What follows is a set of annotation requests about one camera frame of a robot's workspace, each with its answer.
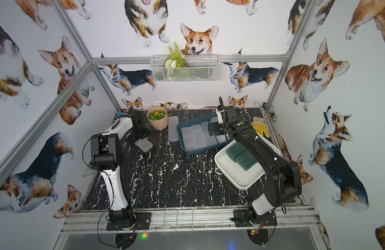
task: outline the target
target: floor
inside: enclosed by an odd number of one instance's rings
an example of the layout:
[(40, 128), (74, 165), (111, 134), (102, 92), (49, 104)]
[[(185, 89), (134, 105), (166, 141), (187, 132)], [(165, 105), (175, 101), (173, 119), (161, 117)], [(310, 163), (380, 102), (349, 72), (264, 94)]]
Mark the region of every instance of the floor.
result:
[[(124, 144), (125, 161), (120, 168), (120, 180), (133, 208), (246, 205), (260, 196), (264, 176), (248, 190), (238, 190), (216, 167), (214, 156), (219, 148), (187, 156), (179, 142), (167, 140), (167, 128), (153, 129), (143, 112), (142, 124), (151, 130), (148, 140), (153, 147), (144, 153), (134, 145)], [(168, 110), (169, 116), (178, 116), (180, 122), (213, 113), (214, 110)], [(259, 108), (240, 109), (240, 115), (250, 122), (253, 117), (263, 117)], [(108, 208), (106, 187), (97, 174), (81, 210)]]

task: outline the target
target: plastic container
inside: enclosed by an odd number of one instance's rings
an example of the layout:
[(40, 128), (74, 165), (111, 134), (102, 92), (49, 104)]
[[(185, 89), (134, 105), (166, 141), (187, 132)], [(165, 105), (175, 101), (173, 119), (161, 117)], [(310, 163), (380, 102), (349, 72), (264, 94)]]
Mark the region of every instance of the plastic container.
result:
[(176, 142), (179, 140), (179, 136), (177, 136), (177, 124), (179, 124), (178, 116), (169, 117), (169, 131), (168, 131), (168, 139), (170, 142)]
[[(157, 120), (157, 121), (153, 121), (153, 120), (150, 120), (148, 118), (148, 115), (154, 111), (164, 111), (166, 112), (166, 115), (164, 118), (160, 119), (160, 120)], [(164, 107), (153, 107), (151, 108), (148, 112), (147, 112), (147, 118), (148, 118), (148, 121), (151, 123), (152, 127), (154, 127), (156, 130), (162, 130), (164, 129), (165, 127), (167, 127), (167, 124), (168, 124), (168, 115), (167, 115), (167, 111), (166, 111), (166, 108)]]
[(137, 147), (139, 147), (145, 153), (147, 153), (148, 150), (150, 150), (152, 148), (152, 143), (145, 138), (136, 141), (135, 144)]
[(215, 136), (209, 135), (208, 125), (209, 125), (209, 122), (201, 123), (201, 129), (202, 129), (202, 132), (204, 133), (204, 138), (205, 138), (206, 144), (208, 146), (212, 146), (212, 145), (217, 144), (217, 140), (216, 140)]
[(197, 154), (197, 153), (205, 152), (205, 151), (208, 151), (208, 150), (211, 150), (211, 149), (214, 149), (214, 148), (225, 146), (225, 145), (229, 144), (232, 141), (232, 140), (230, 140), (230, 141), (226, 141), (226, 142), (223, 142), (223, 143), (217, 143), (215, 145), (204, 147), (204, 148), (201, 148), (201, 149), (193, 149), (193, 150), (191, 150), (191, 149), (185, 147), (184, 136), (182, 135), (182, 128), (190, 127), (190, 126), (195, 125), (195, 124), (201, 124), (203, 122), (209, 122), (210, 119), (212, 117), (215, 117), (215, 116), (217, 116), (217, 115), (216, 114), (210, 114), (210, 115), (207, 115), (207, 116), (201, 116), (201, 117), (198, 117), (198, 118), (195, 118), (195, 119), (183, 121), (183, 122), (181, 122), (181, 123), (179, 123), (177, 125), (177, 134), (178, 134), (179, 140), (180, 140), (180, 147), (181, 147), (181, 149), (183, 149), (183, 151), (186, 154), (192, 155), (192, 154)]
[(184, 146), (182, 147), (182, 149), (184, 151), (189, 151), (189, 152), (196, 150), (197, 148), (194, 141), (194, 137), (192, 135), (191, 127), (182, 127), (180, 131), (182, 134), (181, 139), (183, 140), (183, 143), (182, 143), (182, 140), (180, 140), (180, 145)]
[[(271, 144), (265, 137), (258, 134), (262, 140), (264, 140), (278, 155), (280, 155), (280, 150), (276, 148), (275, 145)], [(231, 183), (238, 189), (244, 190), (248, 189), (252, 184), (254, 184), (264, 173), (260, 163), (255, 163), (250, 169), (245, 171), (240, 165), (230, 159), (226, 153), (227, 149), (237, 143), (233, 140), (227, 146), (222, 148), (215, 155), (215, 163), (217, 167), (222, 171), (222, 173), (230, 180)]]

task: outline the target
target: plastic lid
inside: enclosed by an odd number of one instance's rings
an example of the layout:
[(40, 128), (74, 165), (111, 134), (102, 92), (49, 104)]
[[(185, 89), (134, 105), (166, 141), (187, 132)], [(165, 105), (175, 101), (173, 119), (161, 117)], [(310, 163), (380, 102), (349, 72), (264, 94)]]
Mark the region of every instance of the plastic lid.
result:
[(177, 135), (177, 124), (179, 124), (179, 117), (170, 116), (168, 121), (169, 141), (177, 142), (179, 140), (179, 136)]

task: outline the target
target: clear plastic container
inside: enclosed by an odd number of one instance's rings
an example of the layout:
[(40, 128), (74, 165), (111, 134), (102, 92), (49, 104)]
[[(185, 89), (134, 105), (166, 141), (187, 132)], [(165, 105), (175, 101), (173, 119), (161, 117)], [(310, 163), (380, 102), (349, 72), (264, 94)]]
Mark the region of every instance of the clear plastic container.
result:
[(179, 117), (178, 116), (169, 117), (168, 138), (169, 138), (170, 142), (176, 142), (179, 140), (179, 136), (177, 135), (177, 124), (179, 124)]
[(212, 145), (217, 144), (217, 140), (216, 140), (215, 136), (209, 135), (208, 124), (209, 124), (209, 122), (201, 123), (201, 129), (202, 129), (202, 132), (204, 133), (204, 138), (205, 138), (206, 144), (208, 146), (212, 146)]
[(187, 151), (196, 150), (194, 137), (192, 135), (191, 127), (182, 127), (181, 135), (183, 137), (184, 148)]
[(195, 145), (197, 149), (206, 148), (208, 145), (206, 144), (204, 133), (202, 132), (201, 125), (195, 124), (191, 126), (191, 132), (193, 133)]

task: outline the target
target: white wire basket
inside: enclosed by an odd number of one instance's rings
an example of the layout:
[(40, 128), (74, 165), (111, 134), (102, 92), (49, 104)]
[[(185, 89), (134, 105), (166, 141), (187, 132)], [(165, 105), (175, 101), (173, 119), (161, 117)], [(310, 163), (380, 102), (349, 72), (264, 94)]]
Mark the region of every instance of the white wire basket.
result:
[(167, 56), (152, 56), (150, 66), (156, 83), (216, 82), (219, 55), (186, 56), (187, 67), (164, 67)]

